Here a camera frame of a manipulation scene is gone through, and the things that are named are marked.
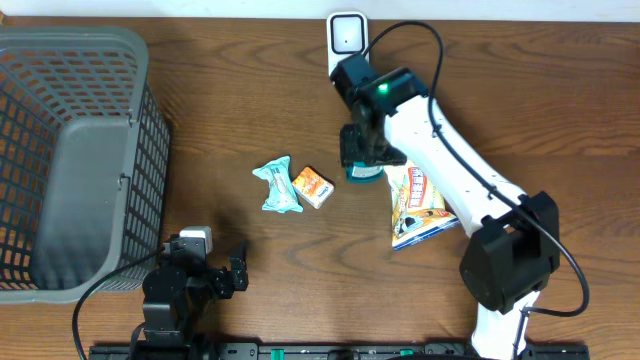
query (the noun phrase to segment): white wall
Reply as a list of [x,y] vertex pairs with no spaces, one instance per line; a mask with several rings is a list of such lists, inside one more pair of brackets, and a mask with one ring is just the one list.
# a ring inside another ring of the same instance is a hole
[[2,0],[7,15],[640,21],[640,0]]

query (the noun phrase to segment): green connector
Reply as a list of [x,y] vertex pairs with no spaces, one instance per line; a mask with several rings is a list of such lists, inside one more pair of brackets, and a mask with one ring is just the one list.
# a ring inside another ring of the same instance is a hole
[[284,360],[284,350],[282,349],[271,350],[271,360]]

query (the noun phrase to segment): snack bag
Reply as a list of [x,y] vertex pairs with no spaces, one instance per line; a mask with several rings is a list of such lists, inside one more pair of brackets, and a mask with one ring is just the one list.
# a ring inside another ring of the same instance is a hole
[[293,188],[316,209],[319,209],[333,193],[333,184],[308,166],[293,180]]
[[289,156],[283,156],[253,170],[253,175],[269,182],[269,197],[262,205],[262,210],[277,211],[281,214],[289,210],[302,212],[302,206],[298,203],[298,197],[289,178],[290,162]]
[[385,166],[391,186],[394,250],[415,245],[460,224],[445,210],[444,198],[411,160],[403,166]]

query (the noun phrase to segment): wood grain surface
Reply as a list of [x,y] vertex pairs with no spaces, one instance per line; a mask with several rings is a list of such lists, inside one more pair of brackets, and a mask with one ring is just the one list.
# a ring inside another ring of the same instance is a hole
[[[324,21],[8,18],[8,26],[118,25],[147,42],[149,82],[172,128],[163,236],[211,225],[212,262],[248,241],[250,286],[213,306],[212,336],[263,342],[424,342],[467,338],[476,303],[458,265],[462,228],[394,252],[385,181],[351,185],[338,132],[349,112],[327,79]],[[392,22],[375,21],[375,35]],[[640,357],[640,24],[437,22],[446,43],[438,99],[460,133],[507,178],[547,191],[561,239],[592,290],[577,318],[533,315],[536,342],[584,342],[593,359]],[[433,39],[389,35],[383,72],[430,81]],[[319,210],[260,210],[267,183],[251,170],[289,154],[336,184]],[[570,309],[566,262],[538,305]],[[85,349],[128,342],[142,293],[101,294],[80,315]],[[0,358],[74,358],[73,305],[0,306]]]

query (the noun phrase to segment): orange snack package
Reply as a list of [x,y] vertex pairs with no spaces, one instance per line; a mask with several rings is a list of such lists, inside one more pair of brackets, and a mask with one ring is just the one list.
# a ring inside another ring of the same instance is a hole
[[293,180],[293,188],[298,195],[316,209],[319,209],[333,193],[333,184],[323,179],[308,166]]

